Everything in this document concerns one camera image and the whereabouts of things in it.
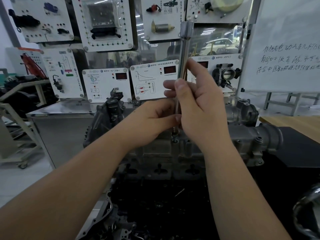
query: forearm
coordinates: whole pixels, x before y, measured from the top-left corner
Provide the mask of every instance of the forearm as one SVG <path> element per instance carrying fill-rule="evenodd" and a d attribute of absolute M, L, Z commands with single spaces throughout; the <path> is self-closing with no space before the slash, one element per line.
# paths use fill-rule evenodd
<path fill-rule="evenodd" d="M 116 135 L 111 130 L 3 206 L 0 235 L 74 239 L 126 154 Z"/>
<path fill-rule="evenodd" d="M 221 240 L 291 239 L 231 140 L 205 153 L 208 190 Z"/>

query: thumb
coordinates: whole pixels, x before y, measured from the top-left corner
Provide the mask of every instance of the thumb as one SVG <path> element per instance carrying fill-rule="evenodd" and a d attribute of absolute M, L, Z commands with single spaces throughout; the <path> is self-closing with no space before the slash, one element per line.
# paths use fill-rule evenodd
<path fill-rule="evenodd" d="M 198 108 L 192 91 L 185 80 L 181 78 L 177 79 L 174 83 L 174 87 L 180 102 L 182 114 Z"/>
<path fill-rule="evenodd" d="M 176 125 L 180 124 L 181 115 L 180 114 L 173 114 L 167 117 L 154 119 L 156 126 L 157 133 L 160 134 L 161 132 L 170 129 Z"/>

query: red digital display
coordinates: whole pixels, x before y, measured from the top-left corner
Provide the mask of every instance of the red digital display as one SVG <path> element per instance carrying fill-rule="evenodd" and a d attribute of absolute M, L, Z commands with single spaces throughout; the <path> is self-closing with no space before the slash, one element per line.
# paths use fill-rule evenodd
<path fill-rule="evenodd" d="M 126 73 L 116 73 L 115 78 L 116 80 L 128 79 Z"/>
<path fill-rule="evenodd" d="M 168 73 L 176 73 L 176 72 L 177 72 L 175 65 L 173 65 L 173 66 L 166 66 L 166 67 L 163 68 L 163 70 L 164 70 L 164 73 L 165 73 L 165 74 L 168 74 Z"/>
<path fill-rule="evenodd" d="M 198 63 L 203 67 L 208 68 L 209 61 L 198 61 Z"/>

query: hand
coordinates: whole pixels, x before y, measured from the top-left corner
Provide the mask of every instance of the hand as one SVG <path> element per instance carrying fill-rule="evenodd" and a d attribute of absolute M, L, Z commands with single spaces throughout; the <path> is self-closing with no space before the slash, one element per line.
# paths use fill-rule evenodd
<path fill-rule="evenodd" d="M 161 132 L 180 123 L 181 115 L 174 113 L 172 99 L 146 101 L 114 127 L 128 151 L 147 145 Z"/>
<path fill-rule="evenodd" d="M 186 135 L 203 150 L 213 143 L 230 140 L 223 93 L 207 69 L 189 59 L 187 68 L 197 78 L 196 84 L 182 79 L 166 80 L 164 95 L 178 97 L 181 105 L 181 123 Z"/>

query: wheel caster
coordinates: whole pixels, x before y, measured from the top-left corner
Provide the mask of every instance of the wheel caster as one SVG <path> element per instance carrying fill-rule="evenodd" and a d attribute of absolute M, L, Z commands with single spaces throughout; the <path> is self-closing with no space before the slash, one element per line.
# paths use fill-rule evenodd
<path fill-rule="evenodd" d="M 25 169 L 27 166 L 28 166 L 27 163 L 19 164 L 19 165 L 18 165 L 18 168 L 20 168 L 20 169 Z"/>

